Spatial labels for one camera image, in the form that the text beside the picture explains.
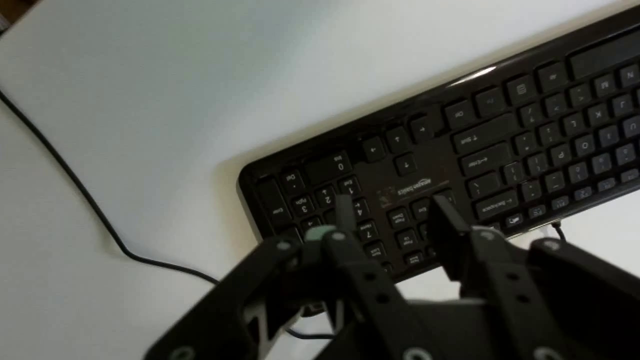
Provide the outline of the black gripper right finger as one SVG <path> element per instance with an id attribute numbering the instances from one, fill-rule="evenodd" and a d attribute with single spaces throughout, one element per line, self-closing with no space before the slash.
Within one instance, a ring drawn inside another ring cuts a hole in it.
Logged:
<path id="1" fill-rule="evenodd" d="M 489 313 L 483 332 L 506 360 L 640 360 L 640 278 L 560 238 L 526 251 L 472 226 L 446 197 L 426 221 L 431 244 L 462 299 Z"/>

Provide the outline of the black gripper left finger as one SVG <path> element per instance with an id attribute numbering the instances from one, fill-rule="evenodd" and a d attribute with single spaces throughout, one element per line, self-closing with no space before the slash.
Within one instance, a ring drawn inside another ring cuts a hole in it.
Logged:
<path id="1" fill-rule="evenodd" d="M 305 306 L 336 294 L 333 244 L 344 242 L 351 261 L 363 259 L 349 194 L 335 199 L 335 216 L 335 224 L 314 226 L 302 241 L 281 236 L 256 246 L 144 360 L 262 360 Z"/>

